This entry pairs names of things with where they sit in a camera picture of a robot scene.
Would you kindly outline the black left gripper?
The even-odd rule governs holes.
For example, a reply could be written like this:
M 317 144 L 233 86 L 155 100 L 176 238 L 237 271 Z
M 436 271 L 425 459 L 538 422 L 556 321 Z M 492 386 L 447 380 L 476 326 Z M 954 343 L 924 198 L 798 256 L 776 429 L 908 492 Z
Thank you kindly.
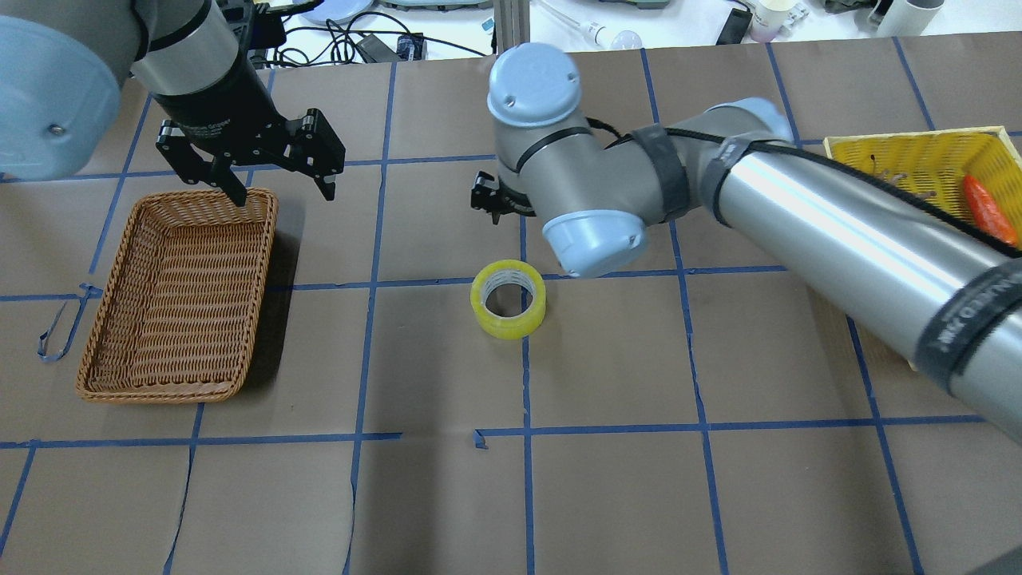
M 274 165 L 310 177 L 324 200 L 335 200 L 346 146 L 320 109 L 285 119 L 248 61 L 208 88 L 153 99 L 165 114 L 157 152 L 186 184 L 208 184 L 241 208 L 248 191 L 231 169 Z

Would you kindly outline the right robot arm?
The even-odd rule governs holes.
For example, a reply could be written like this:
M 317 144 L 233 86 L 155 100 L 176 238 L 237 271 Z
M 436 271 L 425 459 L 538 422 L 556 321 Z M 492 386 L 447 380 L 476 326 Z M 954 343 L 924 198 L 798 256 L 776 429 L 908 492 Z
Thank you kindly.
M 635 261 L 649 227 L 704 208 L 850 313 L 1011 440 L 1021 433 L 1020 251 L 865 170 L 794 146 L 773 102 L 722 103 L 603 146 L 568 54 L 525 43 L 489 74 L 497 175 L 475 210 L 536 217 L 563 272 Z

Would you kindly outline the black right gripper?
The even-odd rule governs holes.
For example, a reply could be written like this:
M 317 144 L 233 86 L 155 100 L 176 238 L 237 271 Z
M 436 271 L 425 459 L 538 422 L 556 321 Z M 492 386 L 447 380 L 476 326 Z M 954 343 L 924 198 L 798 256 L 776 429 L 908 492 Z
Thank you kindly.
M 515 192 L 485 171 L 476 173 L 470 189 L 470 206 L 486 212 L 493 223 L 499 222 L 501 215 L 536 217 L 533 205 L 524 193 Z

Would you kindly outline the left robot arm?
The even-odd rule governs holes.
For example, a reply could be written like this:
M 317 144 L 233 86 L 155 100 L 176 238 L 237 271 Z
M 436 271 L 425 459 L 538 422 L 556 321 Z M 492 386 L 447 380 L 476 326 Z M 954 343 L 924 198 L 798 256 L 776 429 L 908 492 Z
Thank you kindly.
M 234 166 L 310 177 L 325 200 L 346 147 L 320 109 L 285 119 L 251 62 L 284 43 L 284 16 L 316 1 L 4 1 L 1 5 L 2 171 L 55 180 L 85 167 L 113 126 L 131 77 L 167 113 L 156 148 L 186 184 L 236 206 Z

